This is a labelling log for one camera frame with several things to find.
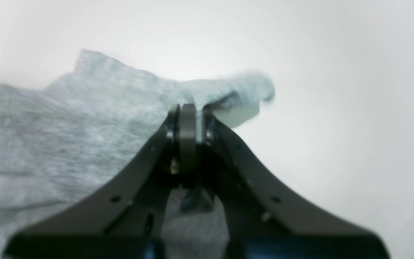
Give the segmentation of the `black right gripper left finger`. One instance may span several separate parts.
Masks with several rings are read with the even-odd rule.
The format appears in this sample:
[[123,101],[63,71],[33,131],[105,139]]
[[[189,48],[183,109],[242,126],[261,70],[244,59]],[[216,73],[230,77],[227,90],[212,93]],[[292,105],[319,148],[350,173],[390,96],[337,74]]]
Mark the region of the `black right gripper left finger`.
[[174,105],[158,131],[112,180],[66,210],[18,231],[5,259],[164,259],[168,196],[193,185],[197,110]]

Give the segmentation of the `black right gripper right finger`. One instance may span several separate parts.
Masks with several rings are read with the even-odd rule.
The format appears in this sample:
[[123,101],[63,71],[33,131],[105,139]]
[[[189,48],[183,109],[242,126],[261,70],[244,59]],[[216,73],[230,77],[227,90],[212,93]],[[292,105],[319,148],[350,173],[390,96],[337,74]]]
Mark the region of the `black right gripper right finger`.
[[274,176],[213,113],[203,114],[200,165],[223,204],[225,259],[389,259],[383,241]]

